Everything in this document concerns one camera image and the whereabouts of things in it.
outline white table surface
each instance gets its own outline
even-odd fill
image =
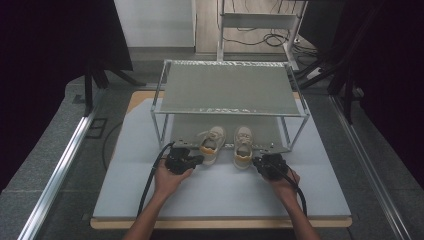
[[[150,108],[146,99],[127,113],[97,200],[93,218],[134,219],[151,166],[160,152]],[[158,115],[159,125],[164,115]],[[172,128],[170,118],[166,139]],[[290,118],[287,125],[295,125]],[[238,170],[233,151],[221,150],[212,166],[197,166],[178,191],[168,199],[159,217],[166,219],[267,219],[287,217],[269,184],[255,167]],[[321,138],[311,117],[290,153],[287,164],[301,176],[302,189],[311,219],[351,215]],[[154,189],[150,187],[146,203]]]

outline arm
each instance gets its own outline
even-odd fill
[[[149,239],[163,204],[192,172],[193,169],[189,169],[182,175],[175,175],[166,169],[162,159],[155,173],[155,192],[123,239]]]
[[[288,175],[293,181],[299,182],[300,177],[296,174],[295,171],[289,171]],[[303,214],[303,211],[297,202],[297,193],[290,185],[290,183],[285,179],[268,182],[271,184],[275,195],[277,195],[286,208],[292,221],[296,238],[299,240],[320,239],[318,233],[312,227],[308,218],[305,216],[305,214]]]

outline gray carpet floor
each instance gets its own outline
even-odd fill
[[[158,57],[150,53],[150,56],[147,54],[143,59],[136,59],[135,71],[128,74],[136,79],[154,83],[160,77],[162,60],[173,56],[178,56],[179,59],[213,60],[213,56],[208,55],[176,54]],[[230,58],[252,59],[252,56],[228,56],[227,60]],[[258,61],[281,61],[276,58],[281,56],[255,56]],[[107,75],[110,86],[96,115],[99,124],[107,119],[104,131],[102,133],[98,128],[93,128],[88,132],[91,137],[84,140],[78,151],[37,235],[38,239],[119,239],[125,232],[94,230],[89,225],[106,174],[108,159],[118,137],[118,124],[123,120],[131,94],[135,90],[112,73],[108,72]],[[319,228],[318,231],[323,239],[396,239],[326,94],[327,84],[328,80],[324,80],[303,93],[353,214],[353,224],[349,229]],[[0,239],[16,239],[19,236],[83,115],[84,104],[80,100],[83,95],[82,78],[68,84],[66,97],[50,126],[8,187],[1,193]],[[353,126],[403,216],[411,238],[424,239],[424,191],[369,121],[358,102],[353,104],[352,116]],[[104,161],[102,146],[106,135],[114,127],[117,128],[105,143]],[[294,239],[294,235],[290,230],[162,230],[155,231],[152,239]]]

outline black curtain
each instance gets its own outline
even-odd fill
[[[3,189],[89,60],[132,64],[113,0],[0,0],[0,56]]]
[[[422,1],[385,1],[351,69],[361,106],[424,188],[423,29]]]

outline hand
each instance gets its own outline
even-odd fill
[[[289,170],[287,173],[287,176],[291,178],[296,183],[299,183],[300,176],[297,175],[297,173],[294,170]],[[281,179],[278,181],[270,181],[265,179],[269,184],[271,184],[272,189],[274,190],[275,195],[281,200],[281,202],[284,204],[284,206],[288,207],[292,204],[298,204],[297,203],[297,193],[293,186],[286,180]]]
[[[165,159],[161,159],[155,173],[154,194],[167,199],[177,190],[181,182],[191,175],[192,172],[193,169],[188,169],[183,174],[176,175],[165,167]]]

